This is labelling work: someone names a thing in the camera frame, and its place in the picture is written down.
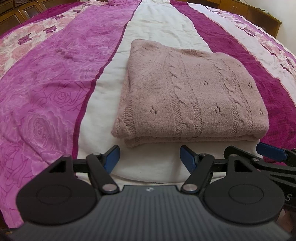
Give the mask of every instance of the gray ribbed panel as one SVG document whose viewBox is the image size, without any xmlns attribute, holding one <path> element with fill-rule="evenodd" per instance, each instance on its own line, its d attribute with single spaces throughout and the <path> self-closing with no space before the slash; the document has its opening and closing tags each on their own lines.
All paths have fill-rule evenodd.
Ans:
<svg viewBox="0 0 296 241">
<path fill-rule="evenodd" d="M 175 186 L 125 186 L 104 196 L 86 217 L 71 224 L 23 225 L 15 241 L 284 241 L 289 234 L 275 223 L 232 226 L 210 215 L 196 196 Z"/>
</svg>

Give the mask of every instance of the bed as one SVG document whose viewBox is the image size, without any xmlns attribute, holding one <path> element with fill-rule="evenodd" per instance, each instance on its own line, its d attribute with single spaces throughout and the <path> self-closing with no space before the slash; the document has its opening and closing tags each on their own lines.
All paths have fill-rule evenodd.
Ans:
<svg viewBox="0 0 296 241">
<path fill-rule="evenodd" d="M 181 183 L 189 176 L 178 157 L 182 143 L 127 148 L 110 134 L 137 38 L 238 59 L 268 111 L 261 141 L 295 147 L 296 57 L 245 18 L 175 0 L 92 0 L 48 10 L 0 39 L 0 209 L 10 228 L 22 224 L 19 189 L 65 153 L 85 158 L 119 145 L 112 172 L 119 184 Z M 187 146 L 222 158 L 229 145 L 257 154 L 258 142 Z"/>
</svg>

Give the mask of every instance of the folded sweater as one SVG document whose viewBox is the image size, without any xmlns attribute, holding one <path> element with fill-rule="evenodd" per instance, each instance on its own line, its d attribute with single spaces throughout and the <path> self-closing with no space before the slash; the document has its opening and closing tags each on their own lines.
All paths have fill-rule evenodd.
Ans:
<svg viewBox="0 0 296 241">
<path fill-rule="evenodd" d="M 224 53 L 131 44 L 112 135 L 149 142 L 257 140 L 268 114 L 245 67 Z"/>
</svg>

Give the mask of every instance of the white wall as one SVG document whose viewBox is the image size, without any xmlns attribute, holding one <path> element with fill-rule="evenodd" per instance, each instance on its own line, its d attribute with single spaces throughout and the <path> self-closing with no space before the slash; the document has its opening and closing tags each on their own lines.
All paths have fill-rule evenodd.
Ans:
<svg viewBox="0 0 296 241">
<path fill-rule="evenodd" d="M 276 39 L 296 54 L 296 0 L 242 0 L 242 2 L 265 9 L 280 20 L 283 24 Z"/>
</svg>

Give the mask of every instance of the white bedsheet stripe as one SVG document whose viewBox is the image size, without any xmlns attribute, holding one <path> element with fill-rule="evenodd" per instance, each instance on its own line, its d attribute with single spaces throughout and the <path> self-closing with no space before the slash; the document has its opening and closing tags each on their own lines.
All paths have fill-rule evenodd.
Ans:
<svg viewBox="0 0 296 241">
<path fill-rule="evenodd" d="M 158 41 L 170 47 L 211 52 L 197 34 L 190 19 L 171 6 L 169 1 L 143 0 L 127 25 L 117 53 L 98 79 L 95 91 L 89 100 L 80 128 L 78 158 L 85 158 L 92 152 L 103 153 L 118 144 L 121 157 L 113 174 L 149 183 L 184 182 L 189 172 L 179 158 L 179 148 L 182 143 L 144 144 L 130 149 L 123 141 L 110 134 L 126 73 L 130 45 L 137 38 Z M 196 153 L 209 153 L 216 158 L 223 158 L 224 149 L 229 145 L 256 154 L 257 143 L 201 142 L 186 145 Z M 217 173 L 214 178 L 224 175 Z"/>
<path fill-rule="evenodd" d="M 291 99 L 296 103 L 296 82 L 294 77 L 280 65 L 278 59 L 271 55 L 254 37 L 249 36 L 244 30 L 236 27 L 226 18 L 222 18 L 199 4 L 189 6 L 205 14 L 208 18 L 221 25 L 228 33 L 233 35 L 244 47 L 259 61 L 262 66 L 274 77 L 279 78 L 282 86 L 288 91 Z"/>
</svg>

